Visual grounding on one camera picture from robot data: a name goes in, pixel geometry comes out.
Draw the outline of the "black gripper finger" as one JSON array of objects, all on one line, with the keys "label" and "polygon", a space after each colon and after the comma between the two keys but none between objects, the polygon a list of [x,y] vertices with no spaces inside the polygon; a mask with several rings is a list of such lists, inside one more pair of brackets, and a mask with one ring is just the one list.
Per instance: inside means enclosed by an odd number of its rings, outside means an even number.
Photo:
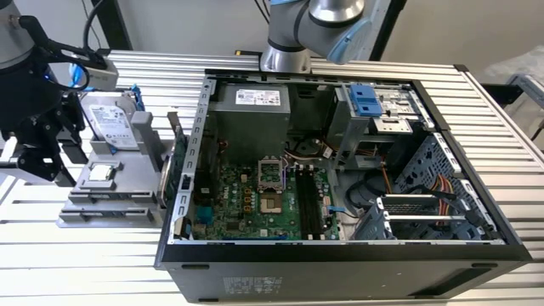
[{"label": "black gripper finger", "polygon": [[77,125],[61,113],[33,116],[13,131],[17,144],[17,169],[32,179],[55,182],[60,187],[73,187],[76,181],[69,173],[60,152],[77,149]]},{"label": "black gripper finger", "polygon": [[83,140],[80,137],[85,123],[77,93],[68,92],[63,95],[57,118],[63,124],[57,141],[61,143],[64,153],[72,163],[87,163],[88,158],[81,148]]}]

